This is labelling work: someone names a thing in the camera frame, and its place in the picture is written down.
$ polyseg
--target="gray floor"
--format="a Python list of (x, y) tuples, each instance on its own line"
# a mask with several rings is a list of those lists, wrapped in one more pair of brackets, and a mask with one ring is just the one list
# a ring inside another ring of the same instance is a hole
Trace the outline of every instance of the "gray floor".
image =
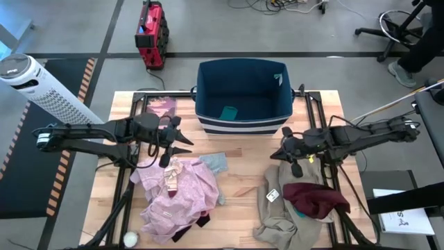
[[(304, 15), (281, 12), (266, 16), (254, 10), (235, 10), (226, 0), (162, 1), (170, 28), (171, 52), (208, 51), (381, 51), (386, 40), (369, 35), (355, 37), (360, 26), (376, 27), (371, 17), (388, 9), (411, 10), (410, 0), (341, 0), (367, 18), (346, 10), (337, 0), (330, 0), (327, 14), (315, 10)], [(13, 10), (34, 20), (36, 31), (30, 33), (20, 50), (29, 53), (99, 52), (117, 0), (0, 0), (0, 9)], [(108, 52), (137, 52), (134, 32), (142, 1), (125, 0)], [(232, 0), (233, 6), (244, 2)], [(387, 62), (374, 58), (271, 58), (287, 64), (291, 84), (304, 83), (311, 90), (338, 90), (349, 119), (401, 97), (409, 90), (398, 85), (386, 71)], [(188, 90), (196, 83), (202, 59), (167, 59), (165, 69), (156, 72), (168, 90)], [(444, 58), (437, 58), (416, 75), (418, 82), (428, 77), (443, 78)], [(107, 59), (99, 77), (91, 109), (107, 119), (114, 91), (158, 88), (161, 83), (144, 71), (140, 59)], [(0, 129), (0, 153), (7, 151), (26, 100), (10, 88), (0, 85), (0, 115), (9, 123)], [(409, 110), (409, 102), (372, 117), (392, 117)], [(411, 144), (385, 144), (365, 150), (368, 171), (412, 169), (419, 186), (442, 181), (441, 167), (425, 128)], [(359, 167), (364, 159), (357, 156)], [(78, 154), (68, 182), (50, 249), (74, 247), (78, 243), (94, 178), (96, 157)], [(8, 243), (36, 248), (44, 219), (0, 221), (0, 249), (21, 249)], [(442, 219), (433, 219), (438, 235), (444, 233)], [(415, 237), (385, 235), (383, 245), (428, 249), (427, 242)]]

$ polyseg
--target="wooden tabletop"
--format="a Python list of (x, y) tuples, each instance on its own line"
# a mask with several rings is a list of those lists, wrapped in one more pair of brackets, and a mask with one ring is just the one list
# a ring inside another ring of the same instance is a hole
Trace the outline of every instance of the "wooden tabletop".
[[(131, 101), (134, 92), (115, 92), (112, 102), (110, 119), (121, 119), (129, 116)], [(343, 117), (341, 101), (336, 90), (321, 91), (325, 116), (329, 119), (332, 115)], [(314, 104), (316, 123), (321, 127)], [(192, 226), (177, 243), (172, 240), (165, 245), (154, 243), (147, 233), (140, 231), (144, 224), (139, 216), (140, 212), (148, 206), (144, 196), (144, 189), (136, 185), (131, 216), (128, 226), (129, 231), (136, 231), (140, 238), (137, 248), (273, 248), (266, 242), (257, 241), (253, 235), (253, 228), (260, 225), (257, 211), (257, 187), (264, 182), (264, 171), (270, 165), (279, 165), (277, 160), (271, 160), (269, 156), (279, 148), (282, 133), (280, 130), (273, 136), (254, 135), (208, 135), (202, 129), (194, 112), (194, 102), (187, 98), (178, 98), (176, 115), (182, 117), (179, 128), (189, 138), (194, 146), (187, 146), (175, 142), (178, 147), (190, 149), (193, 153), (179, 155), (179, 158), (197, 158), (204, 154), (225, 152), (228, 158), (228, 171), (217, 176), (219, 187), (226, 197), (224, 206), (217, 206), (210, 212), (211, 221), (204, 227)], [(342, 125), (340, 120), (334, 120), (333, 125)], [(305, 131), (309, 128), (305, 99), (296, 98), (293, 103), (293, 115), (285, 126), (290, 126), (293, 131)], [(146, 159), (147, 146), (142, 145), (140, 160)], [(109, 160), (99, 160), (99, 165)], [(362, 188), (361, 178), (353, 157), (348, 157), (343, 168), (351, 178), (361, 200), (366, 204), (366, 198)], [(89, 200), (87, 215), (83, 225), (83, 233), (80, 244), (86, 243), (92, 238), (110, 214), (112, 198), (116, 185), (118, 169), (113, 166), (104, 167), (97, 171)], [(359, 207), (352, 189), (345, 177), (339, 171), (339, 183), (343, 196), (349, 201), (351, 207), (350, 218), (373, 242), (375, 234), (369, 218)], [(119, 237), (121, 218), (118, 219), (114, 241)], [(338, 217), (336, 231), (339, 242), (343, 242)], [(314, 247), (330, 247), (330, 237), (327, 226), (324, 224), (318, 242)]]

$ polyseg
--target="maroon cloth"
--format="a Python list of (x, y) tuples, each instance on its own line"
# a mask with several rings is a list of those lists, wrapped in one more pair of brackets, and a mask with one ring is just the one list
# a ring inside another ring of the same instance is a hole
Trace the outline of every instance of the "maroon cloth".
[(284, 199), (290, 201), (299, 212), (313, 219), (324, 219), (335, 206), (350, 213), (350, 204), (342, 194), (325, 185), (285, 184)]

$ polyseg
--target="office chair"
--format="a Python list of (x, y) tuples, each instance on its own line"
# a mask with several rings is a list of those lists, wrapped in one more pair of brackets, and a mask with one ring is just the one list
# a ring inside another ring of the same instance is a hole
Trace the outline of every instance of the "office chair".
[[(387, 57), (389, 56), (389, 52), (391, 51), (396, 42), (404, 45), (408, 49), (410, 49), (413, 45), (415, 45), (415, 43), (407, 39), (406, 36), (412, 35), (415, 38), (421, 38), (422, 27), (412, 28), (412, 29), (407, 29), (407, 27), (414, 19), (419, 20), (417, 16), (419, 12), (425, 7), (425, 3), (420, 0), (414, 0), (411, 4), (413, 6), (416, 6), (416, 8), (413, 10), (412, 13), (403, 10), (388, 10), (386, 12), (381, 13), (379, 15), (379, 26), (381, 28), (380, 30), (373, 28), (357, 28), (355, 30), (355, 35), (359, 35), (364, 32), (367, 34), (378, 35), (390, 39), (390, 42), (388, 42), (388, 45), (384, 50), (384, 53), (377, 57), (376, 60), (378, 62), (384, 62), (387, 59)], [(398, 25), (395, 24), (389, 17), (389, 14), (391, 13), (404, 13), (409, 16), (405, 19), (405, 21), (401, 25)]]

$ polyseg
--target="pink fabric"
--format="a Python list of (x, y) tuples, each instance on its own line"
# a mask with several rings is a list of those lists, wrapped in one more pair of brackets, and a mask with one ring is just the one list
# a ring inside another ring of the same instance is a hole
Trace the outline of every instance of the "pink fabric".
[(157, 163), (146, 169), (137, 169), (130, 177), (133, 183), (142, 182), (145, 197), (150, 203), (140, 214), (146, 222), (141, 230), (149, 233), (159, 244), (194, 224), (202, 212), (213, 209), (219, 196), (216, 179), (205, 163), (197, 159), (181, 163), (184, 167), (178, 175), (178, 192), (172, 198), (168, 196), (164, 169)]

